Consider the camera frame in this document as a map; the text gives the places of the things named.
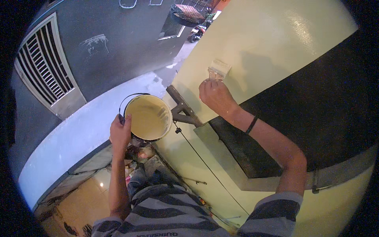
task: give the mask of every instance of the gray wall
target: gray wall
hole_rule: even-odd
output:
[[[86,100],[91,101],[125,81],[172,63],[191,31],[186,27],[181,37],[158,41],[172,2],[163,0],[161,6],[149,6],[148,0],[138,0],[134,8],[123,9],[118,0],[65,0],[52,9],[54,4],[46,4],[29,30],[57,13],[62,47],[72,74]],[[81,45],[101,34],[106,42]],[[10,165],[17,179],[34,149],[61,120],[29,92],[17,73],[12,84],[18,116]]]

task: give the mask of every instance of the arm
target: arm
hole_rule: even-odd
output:
[[[124,155],[130,142],[131,116],[125,119],[125,125],[121,125],[118,115],[111,125],[110,141],[113,146],[111,182],[109,184],[109,209],[111,217],[119,217],[124,220],[130,213],[128,190],[125,182]]]
[[[236,128],[246,132],[254,115],[244,111],[233,99],[222,80],[200,84],[200,99]],[[275,128],[258,119],[249,135],[283,168],[277,193],[291,191],[304,195],[307,160],[300,148]]]

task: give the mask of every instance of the paintbrush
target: paintbrush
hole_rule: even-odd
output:
[[[223,63],[218,59],[212,61],[211,66],[208,67],[210,80],[221,80],[226,77],[232,66]]]

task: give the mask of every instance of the bucket handle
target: bucket handle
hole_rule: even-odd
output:
[[[123,103],[128,97],[130,97],[130,96],[134,96],[134,95],[150,95],[150,94],[149,94],[149,93],[134,93],[134,94],[128,95],[125,99],[123,99],[123,100],[121,101],[121,104],[120,104],[120,107],[119,107],[119,120],[120,120],[120,123],[121,123],[122,125],[125,124],[125,118],[124,118],[124,116],[121,115],[121,105],[122,105],[122,103]]]

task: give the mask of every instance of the paint bucket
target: paint bucket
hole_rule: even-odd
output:
[[[124,117],[132,115],[132,145],[145,147],[164,137],[172,126],[168,105],[150,94],[134,97],[125,107]]]

